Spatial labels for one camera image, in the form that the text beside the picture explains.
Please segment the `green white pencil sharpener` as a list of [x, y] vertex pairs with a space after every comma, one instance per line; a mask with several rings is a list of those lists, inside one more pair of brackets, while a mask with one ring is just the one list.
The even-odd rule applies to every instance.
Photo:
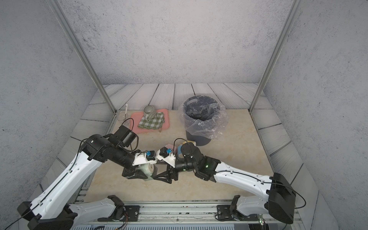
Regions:
[[147, 176], [147, 180], [152, 180], [158, 171], [154, 164], [149, 163], [141, 165], [139, 169]]

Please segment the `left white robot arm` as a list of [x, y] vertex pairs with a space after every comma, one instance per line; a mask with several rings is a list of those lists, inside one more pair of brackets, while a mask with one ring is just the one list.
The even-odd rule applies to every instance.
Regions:
[[127, 221], [124, 202], [115, 195], [84, 205], [69, 204], [70, 198], [86, 179], [103, 163], [122, 166], [127, 179], [146, 180], [153, 174], [156, 152], [127, 149], [139, 137], [121, 125], [114, 134], [95, 134], [81, 142], [71, 164], [33, 201], [22, 202], [17, 208], [30, 230], [70, 230], [80, 224], [101, 219]]

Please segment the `blue pencil sharpener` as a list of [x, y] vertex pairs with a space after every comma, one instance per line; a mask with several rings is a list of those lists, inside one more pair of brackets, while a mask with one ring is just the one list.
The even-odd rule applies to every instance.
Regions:
[[182, 147], [182, 145], [177, 147], [177, 151], [176, 151], [176, 157], [177, 158], [182, 158], [183, 157], [181, 147]]

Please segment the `pink pencil sharpener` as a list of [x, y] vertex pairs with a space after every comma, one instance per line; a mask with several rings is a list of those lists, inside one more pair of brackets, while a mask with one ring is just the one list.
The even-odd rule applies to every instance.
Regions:
[[172, 144], [167, 144], [165, 146], [167, 149], [171, 149], [174, 153], [177, 153], [177, 147], [175, 147], [174, 145]]

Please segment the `green checkered cloth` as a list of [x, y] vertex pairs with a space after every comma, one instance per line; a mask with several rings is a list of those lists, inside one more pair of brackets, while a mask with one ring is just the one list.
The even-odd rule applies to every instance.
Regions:
[[138, 124], [138, 128], [148, 129], [148, 130], [157, 130], [163, 127], [165, 122], [164, 113], [157, 113], [156, 117], [147, 120], [145, 116], [142, 117]]

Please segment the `clear glass with stick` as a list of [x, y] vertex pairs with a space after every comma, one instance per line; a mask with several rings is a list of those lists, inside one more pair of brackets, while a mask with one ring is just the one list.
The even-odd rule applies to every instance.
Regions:
[[118, 115], [118, 120], [119, 121], [124, 121], [126, 119], [129, 118], [129, 114], [128, 114], [128, 103], [126, 103], [123, 108], [120, 110], [120, 113]]

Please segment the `ribbed grey cup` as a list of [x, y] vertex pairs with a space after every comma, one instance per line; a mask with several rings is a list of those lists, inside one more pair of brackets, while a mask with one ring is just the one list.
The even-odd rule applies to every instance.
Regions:
[[157, 117], [157, 112], [154, 106], [147, 105], [143, 109], [144, 117], [147, 121], [152, 120]]

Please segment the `clear plastic bin liner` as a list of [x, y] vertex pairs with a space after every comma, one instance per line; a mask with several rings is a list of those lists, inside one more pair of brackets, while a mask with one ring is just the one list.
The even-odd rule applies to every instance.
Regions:
[[188, 98], [178, 108], [180, 121], [188, 134], [206, 139], [216, 139], [227, 126], [226, 107], [206, 95]]

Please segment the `dark grey trash bin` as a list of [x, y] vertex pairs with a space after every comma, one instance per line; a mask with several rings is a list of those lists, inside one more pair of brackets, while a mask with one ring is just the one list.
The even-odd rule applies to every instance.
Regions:
[[218, 127], [213, 118], [220, 111], [219, 102], [210, 96], [195, 95], [188, 98], [181, 107], [187, 139], [195, 141], [198, 146], [209, 144]]

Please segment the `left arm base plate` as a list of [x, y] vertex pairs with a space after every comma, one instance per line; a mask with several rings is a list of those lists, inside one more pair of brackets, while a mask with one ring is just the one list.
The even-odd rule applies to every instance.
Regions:
[[113, 213], [107, 218], [98, 218], [98, 222], [136, 222], [139, 217], [140, 206], [116, 207]]

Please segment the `aluminium mounting rail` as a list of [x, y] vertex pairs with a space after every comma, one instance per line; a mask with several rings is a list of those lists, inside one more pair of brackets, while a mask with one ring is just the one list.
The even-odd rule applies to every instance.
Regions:
[[167, 201], [167, 202], [130, 202], [125, 206], [140, 206], [138, 221], [128, 223], [248, 223], [261, 226], [277, 224], [285, 229], [304, 230], [301, 217], [297, 211], [294, 213], [292, 224], [286, 224], [276, 220], [270, 214], [261, 214], [260, 211], [252, 211], [250, 215], [238, 213], [238, 221], [217, 221], [217, 205], [231, 205], [230, 200], [205, 200], [205, 201]]

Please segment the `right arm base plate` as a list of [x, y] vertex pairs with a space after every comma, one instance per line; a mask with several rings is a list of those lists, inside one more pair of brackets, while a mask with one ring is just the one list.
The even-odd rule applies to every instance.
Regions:
[[215, 219], [217, 221], [238, 221], [236, 208], [232, 205], [217, 205], [217, 213]]

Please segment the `left metal frame post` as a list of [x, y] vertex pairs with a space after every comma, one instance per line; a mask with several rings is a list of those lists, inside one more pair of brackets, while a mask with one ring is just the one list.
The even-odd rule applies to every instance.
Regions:
[[60, 4], [57, 0], [47, 0], [49, 7], [51, 8], [53, 14], [55, 15], [59, 25], [63, 29], [64, 33], [66, 34], [67, 38], [71, 42], [74, 50], [76, 51], [79, 59], [81, 60], [82, 64], [84, 65], [85, 69], [87, 70], [90, 78], [92, 79], [93, 83], [95, 84], [97, 90], [101, 94], [102, 98], [107, 103], [109, 109], [115, 115], [117, 113], [116, 107], [113, 105], [110, 97], [108, 96], [106, 90], [104, 89], [100, 79], [97, 76], [95, 69], [93, 68], [90, 60], [88, 59], [85, 51], [83, 50], [75, 32], [73, 31], [70, 23], [68, 22]]

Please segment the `metal frame post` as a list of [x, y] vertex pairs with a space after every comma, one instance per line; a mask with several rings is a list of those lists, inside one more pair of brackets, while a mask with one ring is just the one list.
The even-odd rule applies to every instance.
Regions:
[[303, 1], [302, 0], [294, 0], [293, 3], [292, 3], [292, 6], [291, 6], [291, 9], [288, 13], [288, 16], [286, 18], [286, 21], [283, 25], [283, 28], [279, 34], [279, 37], [278, 37], [278, 40], [277, 40], [277, 43], [275, 45], [275, 48], [272, 52], [272, 55], [269, 59], [269, 62], [266, 66], [266, 69], [260, 79], [260, 82], [258, 84], [258, 88], [255, 92], [255, 96], [252, 100], [252, 103], [250, 105], [250, 108], [249, 108], [249, 113], [251, 114], [254, 110], [255, 110], [255, 107], [261, 97], [261, 94], [262, 94], [262, 91], [264, 90], [269, 78], [270, 78], [270, 75], [272, 73], [272, 70], [278, 60], [278, 57], [282, 51], [282, 48], [283, 48], [283, 45], [284, 43], [286, 42], [287, 40], [287, 37], [291, 31], [291, 28], [293, 26], [293, 23], [297, 17], [297, 14], [301, 8], [301, 5], [302, 5]]
[[110, 97], [108, 96], [106, 90], [104, 89], [100, 79], [97, 76], [95, 69], [93, 68], [90, 60], [88, 59], [85, 51], [83, 50], [75, 32], [73, 31], [70, 23], [68, 22], [60, 4], [57, 0], [47, 0], [49, 7], [51, 8], [53, 14], [55, 15], [59, 25], [63, 29], [64, 33], [66, 34], [67, 38], [71, 42], [74, 50], [76, 51], [79, 59], [81, 60], [82, 64], [84, 65], [85, 69], [87, 70], [90, 78], [92, 79], [93, 83], [95, 84], [97, 90], [101, 94], [102, 98], [107, 103], [109, 109], [115, 115], [117, 113], [116, 107], [113, 105]]

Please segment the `right metal frame post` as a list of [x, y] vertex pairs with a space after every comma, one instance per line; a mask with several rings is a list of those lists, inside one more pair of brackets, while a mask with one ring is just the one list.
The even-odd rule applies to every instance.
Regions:
[[261, 94], [262, 94], [262, 91], [264, 90], [269, 78], [270, 78], [270, 75], [272, 73], [272, 70], [278, 60], [278, 57], [282, 51], [282, 48], [283, 48], [283, 45], [284, 43], [286, 42], [287, 40], [287, 37], [291, 31], [291, 28], [293, 26], [293, 23], [297, 17], [297, 14], [301, 8], [301, 5], [302, 5], [303, 1], [302, 0], [294, 0], [293, 3], [292, 3], [292, 6], [291, 6], [291, 9], [288, 13], [288, 16], [286, 18], [286, 21], [283, 25], [283, 28], [279, 34], [279, 37], [278, 37], [278, 40], [277, 40], [277, 43], [275, 45], [275, 48], [272, 52], [272, 55], [269, 59], [269, 62], [266, 66], [266, 69], [260, 79], [260, 82], [258, 84], [258, 88], [255, 92], [255, 96], [252, 100], [252, 103], [250, 105], [250, 108], [249, 108], [249, 113], [251, 114], [254, 110], [255, 110], [255, 107], [261, 97]]

